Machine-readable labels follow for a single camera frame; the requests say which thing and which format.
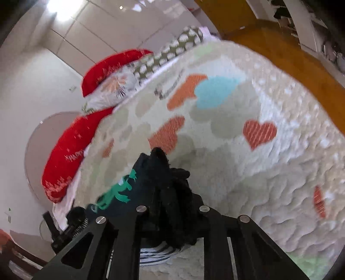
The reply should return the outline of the black pants green dinosaur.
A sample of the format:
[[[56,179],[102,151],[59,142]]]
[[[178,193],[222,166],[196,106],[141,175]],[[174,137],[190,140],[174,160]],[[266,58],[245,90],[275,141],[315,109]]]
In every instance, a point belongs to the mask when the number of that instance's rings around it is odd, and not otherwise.
[[[188,184],[190,173],[172,168],[165,152],[154,148],[141,153],[129,174],[123,176],[96,203],[86,206],[88,220],[126,216],[140,205],[147,206],[149,221],[143,227],[143,244],[173,248],[197,242],[196,210]]]

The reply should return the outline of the white floral pillow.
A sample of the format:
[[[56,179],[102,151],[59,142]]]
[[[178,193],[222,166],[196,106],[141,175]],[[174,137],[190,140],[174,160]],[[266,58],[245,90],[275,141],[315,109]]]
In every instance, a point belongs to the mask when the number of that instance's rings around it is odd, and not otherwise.
[[[139,81],[130,69],[121,69],[110,74],[100,85],[85,97],[84,114],[114,107],[137,91]]]

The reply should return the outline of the wooden door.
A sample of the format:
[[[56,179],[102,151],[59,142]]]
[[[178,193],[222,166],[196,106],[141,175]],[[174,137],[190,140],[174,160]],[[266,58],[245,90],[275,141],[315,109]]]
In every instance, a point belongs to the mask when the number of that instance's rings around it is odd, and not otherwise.
[[[220,35],[257,23],[257,17],[245,0],[196,0]]]

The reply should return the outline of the green white patterned pillow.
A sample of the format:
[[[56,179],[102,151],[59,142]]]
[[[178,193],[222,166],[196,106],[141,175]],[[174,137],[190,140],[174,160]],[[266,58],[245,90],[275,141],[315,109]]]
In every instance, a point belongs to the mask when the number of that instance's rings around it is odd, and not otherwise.
[[[183,32],[156,53],[145,55],[134,64],[133,74],[138,81],[149,79],[168,62],[201,44],[204,35],[199,27],[187,26]]]

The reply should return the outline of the striped black white garment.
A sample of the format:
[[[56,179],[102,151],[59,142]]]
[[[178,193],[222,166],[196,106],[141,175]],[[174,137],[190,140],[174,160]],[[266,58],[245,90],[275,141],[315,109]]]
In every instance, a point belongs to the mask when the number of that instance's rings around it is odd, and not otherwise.
[[[188,249],[189,245],[182,247],[169,246],[165,241],[157,247],[143,247],[140,249],[140,266],[151,266],[165,263],[171,257],[179,254],[180,252]]]

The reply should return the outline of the white shelf unit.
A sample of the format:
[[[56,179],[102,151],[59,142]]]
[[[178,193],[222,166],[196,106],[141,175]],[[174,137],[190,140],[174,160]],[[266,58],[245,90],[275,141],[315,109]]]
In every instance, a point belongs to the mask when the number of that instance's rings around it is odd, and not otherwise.
[[[317,58],[344,86],[344,51],[319,16],[303,1],[248,1],[257,19],[278,22],[293,31],[301,49]]]

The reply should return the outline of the red pillow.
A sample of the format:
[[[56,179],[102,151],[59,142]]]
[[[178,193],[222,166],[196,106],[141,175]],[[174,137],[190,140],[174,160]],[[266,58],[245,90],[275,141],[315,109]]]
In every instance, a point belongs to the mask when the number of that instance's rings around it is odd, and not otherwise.
[[[116,53],[97,62],[83,77],[81,83],[83,97],[90,95],[111,73],[151,53],[152,51],[146,49],[132,49]]]
[[[110,107],[77,117],[57,141],[41,179],[44,192],[53,203],[59,203],[65,197],[100,121],[112,111]]]

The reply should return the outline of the heart pattern bed blanket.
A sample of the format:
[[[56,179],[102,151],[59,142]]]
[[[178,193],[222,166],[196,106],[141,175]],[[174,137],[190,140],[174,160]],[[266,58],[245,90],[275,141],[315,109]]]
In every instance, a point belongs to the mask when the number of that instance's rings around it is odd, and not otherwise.
[[[269,60],[228,41],[178,57],[100,122],[75,204],[157,146],[206,205],[251,217],[310,279],[330,271],[344,247],[344,136]]]

